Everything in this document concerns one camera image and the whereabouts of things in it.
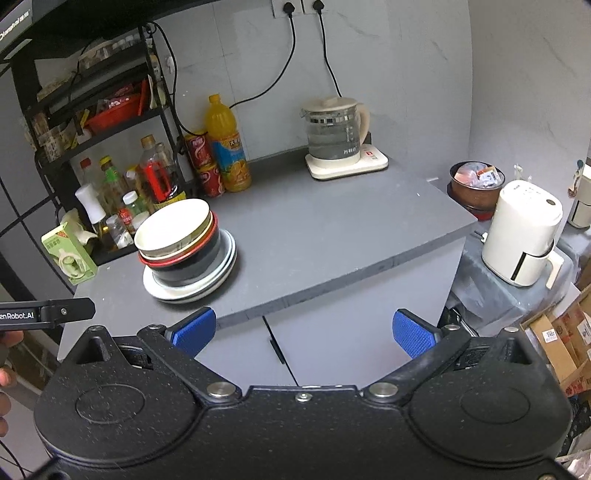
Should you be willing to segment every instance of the black bowl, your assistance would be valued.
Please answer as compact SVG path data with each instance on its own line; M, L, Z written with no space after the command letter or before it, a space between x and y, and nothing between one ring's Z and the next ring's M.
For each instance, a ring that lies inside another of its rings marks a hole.
M219 228L213 233L209 242L197 252L174 265L159 267L149 265L156 280L170 287L184 287L194 283L196 278L203 274L217 257L222 239Z

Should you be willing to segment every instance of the sauce bottle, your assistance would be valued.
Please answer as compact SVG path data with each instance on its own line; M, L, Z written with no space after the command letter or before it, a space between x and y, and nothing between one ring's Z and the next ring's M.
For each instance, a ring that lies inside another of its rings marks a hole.
M157 144L153 135L142 138L144 153L139 159L139 166L149 187L151 200L156 210L170 203L185 200L187 194L181 188L170 153L163 144Z

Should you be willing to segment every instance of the label on bottle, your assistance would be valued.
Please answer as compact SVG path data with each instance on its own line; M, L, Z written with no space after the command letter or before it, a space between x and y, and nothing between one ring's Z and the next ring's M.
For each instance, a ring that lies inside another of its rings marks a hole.
M176 197L171 198L170 200L166 200L166 202L154 203L154 207L156 208L156 210L160 210L160 209L166 207L167 205L170 205L171 203L179 202L180 200L186 200L186 199L187 199L187 194L185 192L182 192L182 193L179 193Z
M235 133L221 140L214 140L212 149L226 188L230 192L239 192L248 188L251 184L251 173L246 165L240 135Z

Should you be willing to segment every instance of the red basket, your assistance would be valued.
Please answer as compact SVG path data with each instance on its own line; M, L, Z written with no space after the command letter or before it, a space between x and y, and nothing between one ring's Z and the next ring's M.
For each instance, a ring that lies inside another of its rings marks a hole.
M85 127L88 127L93 135L97 135L108 128L138 116L140 102L141 95L139 93L130 95L129 100L125 103L109 108L87 120Z

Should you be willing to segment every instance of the red bowl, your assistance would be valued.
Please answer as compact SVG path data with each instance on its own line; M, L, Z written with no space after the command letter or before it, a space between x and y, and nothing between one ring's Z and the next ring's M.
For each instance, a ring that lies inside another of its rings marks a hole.
M140 252L138 252L139 261L141 261L144 265L148 265L149 267L153 268L163 268L163 267L171 267L173 265L179 264L189 257L192 257L194 254L198 253L202 250L209 241L213 238L215 232L217 231L217 215L212 212L213 221L207 234L203 237L200 242L197 242L191 250L187 250L180 255L175 255L172 258L167 258L166 260L148 260L144 258Z
M88 119L85 127L90 128L93 135L98 135L104 130L138 116L140 102L141 95L139 93L130 95L127 102L109 108L108 110Z

